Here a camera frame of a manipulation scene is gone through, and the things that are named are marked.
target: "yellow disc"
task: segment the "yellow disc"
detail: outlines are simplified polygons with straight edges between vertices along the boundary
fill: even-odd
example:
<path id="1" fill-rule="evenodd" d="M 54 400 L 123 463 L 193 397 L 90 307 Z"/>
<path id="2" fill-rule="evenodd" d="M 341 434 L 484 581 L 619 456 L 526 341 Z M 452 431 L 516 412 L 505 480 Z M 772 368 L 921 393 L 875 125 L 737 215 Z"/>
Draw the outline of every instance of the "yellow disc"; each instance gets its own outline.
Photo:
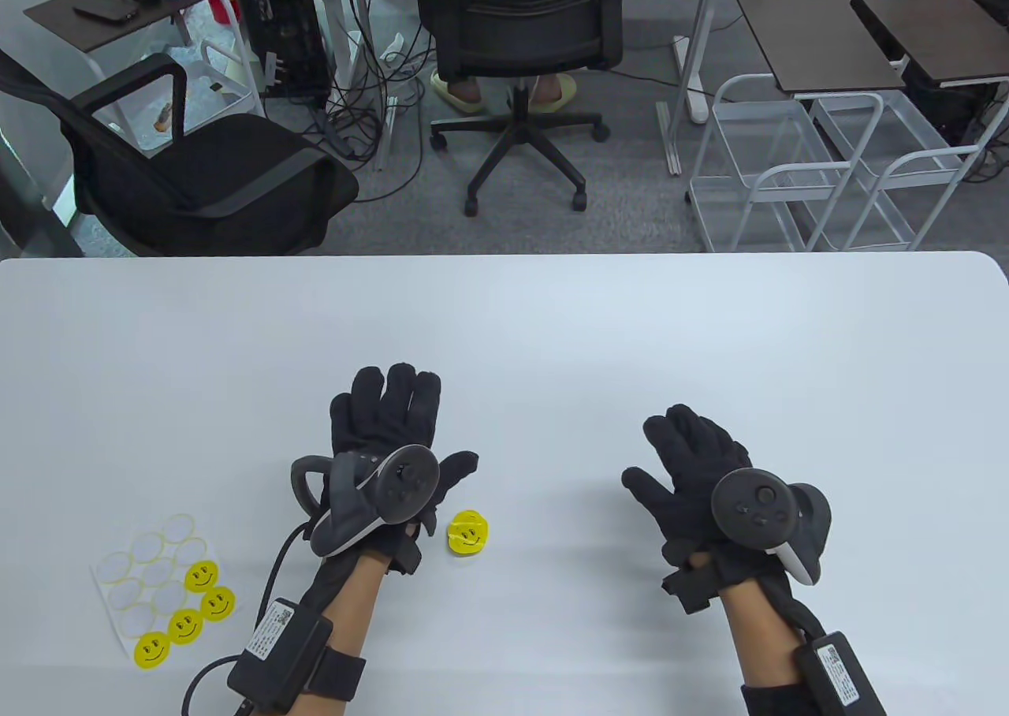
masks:
<path id="1" fill-rule="evenodd" d="M 177 612 L 169 622 L 169 639 L 177 645 L 188 645 L 196 642 L 203 630 L 203 617 L 199 611 L 184 608 Z"/>
<path id="2" fill-rule="evenodd" d="M 448 547 L 455 555 L 476 555 L 487 544 L 490 527 L 476 511 L 457 513 L 448 525 Z"/>
<path id="3" fill-rule="evenodd" d="M 186 572 L 186 589 L 191 593 L 205 593 L 217 584 L 221 576 L 217 564 L 212 561 L 201 561 L 194 564 Z"/>
<path id="4" fill-rule="evenodd" d="M 147 632 L 133 648 L 133 662 L 141 669 L 156 669 L 169 660 L 172 643 L 164 632 Z"/>
<path id="5" fill-rule="evenodd" d="M 200 613 L 207 621 L 224 621 L 235 610 L 235 594 L 227 587 L 215 587 L 200 601 Z"/>

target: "smartphone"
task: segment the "smartphone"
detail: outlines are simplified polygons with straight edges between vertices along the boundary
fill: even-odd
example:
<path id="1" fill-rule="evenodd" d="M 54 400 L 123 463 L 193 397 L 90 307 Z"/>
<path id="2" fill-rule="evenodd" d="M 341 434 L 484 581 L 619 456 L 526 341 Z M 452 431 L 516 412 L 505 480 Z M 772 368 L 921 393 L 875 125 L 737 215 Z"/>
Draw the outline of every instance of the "smartphone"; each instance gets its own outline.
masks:
<path id="1" fill-rule="evenodd" d="M 139 12 L 135 3 L 126 0 L 83 0 L 74 5 L 74 10 L 81 16 L 110 24 L 126 24 Z"/>

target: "forearm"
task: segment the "forearm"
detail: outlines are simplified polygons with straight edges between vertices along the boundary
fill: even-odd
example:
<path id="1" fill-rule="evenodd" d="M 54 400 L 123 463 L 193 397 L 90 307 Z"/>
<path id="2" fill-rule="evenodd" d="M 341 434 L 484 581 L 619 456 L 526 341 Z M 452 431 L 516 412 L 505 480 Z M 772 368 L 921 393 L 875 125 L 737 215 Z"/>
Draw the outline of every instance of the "forearm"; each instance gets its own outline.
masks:
<path id="1" fill-rule="evenodd" d="M 388 564 L 389 560 L 381 555 L 361 555 L 353 574 L 323 612 L 333 622 L 329 646 L 334 650 L 360 657 Z M 339 700 L 300 695 L 290 713 L 291 716 L 343 716 L 346 706 Z"/>
<path id="2" fill-rule="evenodd" d="M 721 590 L 719 596 L 747 687 L 783 687 L 802 681 L 792 658 L 802 640 L 771 607 L 757 580 Z"/>

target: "hand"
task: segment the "hand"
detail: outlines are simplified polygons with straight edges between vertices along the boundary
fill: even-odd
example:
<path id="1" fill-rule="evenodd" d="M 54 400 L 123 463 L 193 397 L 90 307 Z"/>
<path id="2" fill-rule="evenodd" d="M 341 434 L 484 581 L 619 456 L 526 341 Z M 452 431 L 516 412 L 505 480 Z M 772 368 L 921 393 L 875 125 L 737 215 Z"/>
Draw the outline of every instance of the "hand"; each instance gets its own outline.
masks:
<path id="1" fill-rule="evenodd" d="M 625 470 L 621 480 L 659 525 L 666 539 L 666 561 L 689 568 L 690 556 L 706 551 L 730 584 L 779 570 L 777 559 L 730 543 L 711 513 L 711 493 L 720 479 L 737 468 L 753 466 L 746 448 L 682 403 L 666 410 L 665 416 L 649 417 L 644 429 L 675 492 L 638 467 Z"/>
<path id="2" fill-rule="evenodd" d="M 330 403 L 333 456 L 360 450 L 385 457 L 404 446 L 430 448 L 440 398 L 438 374 L 417 373 L 408 363 L 397 363 L 388 370 L 386 381 L 378 367 L 365 367 L 354 377 L 350 392 L 342 392 Z M 417 515 L 416 523 L 379 527 L 351 549 L 324 561 L 302 603 L 320 611 L 326 608 L 353 573 L 360 555 L 366 552 L 382 555 L 391 562 L 390 569 L 401 574 L 412 574 L 420 561 L 420 552 L 414 546 L 418 534 L 416 524 L 423 524 L 428 535 L 434 535 L 438 506 L 449 490 L 476 471 L 478 459 L 475 453 L 462 450 L 441 461 L 438 486 Z M 329 478 L 323 479 L 325 498 Z M 410 567 L 400 561 L 404 549 L 412 554 Z"/>

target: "black office chair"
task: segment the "black office chair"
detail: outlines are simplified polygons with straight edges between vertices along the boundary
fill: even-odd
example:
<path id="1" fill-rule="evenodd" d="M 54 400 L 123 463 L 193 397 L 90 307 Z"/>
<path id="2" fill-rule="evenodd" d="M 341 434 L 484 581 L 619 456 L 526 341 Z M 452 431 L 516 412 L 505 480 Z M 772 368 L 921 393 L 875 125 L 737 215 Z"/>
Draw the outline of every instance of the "black office chair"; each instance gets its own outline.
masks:
<path id="1" fill-rule="evenodd" d="M 144 157 L 92 117 L 165 75 L 172 143 Z M 252 114 L 184 135 L 186 71 L 155 53 L 72 100 L 0 50 L 0 92 L 51 111 L 74 154 L 77 207 L 137 255 L 285 255 L 322 243 L 357 198 L 348 168 L 307 139 Z"/>
<path id="2" fill-rule="evenodd" d="M 589 67 L 607 70 L 624 56 L 623 0 L 418 0 L 422 24 L 434 35 L 438 73 L 453 82 L 470 76 L 534 78 Z M 609 136 L 601 114 L 530 114 L 529 86 L 512 89 L 512 114 L 431 122 L 431 145 L 443 150 L 445 132 L 500 132 L 469 183 L 465 214 L 475 216 L 476 193 L 512 146 L 530 143 L 574 184 L 572 207 L 584 212 L 585 178 L 546 138 L 543 129 L 591 125 Z"/>

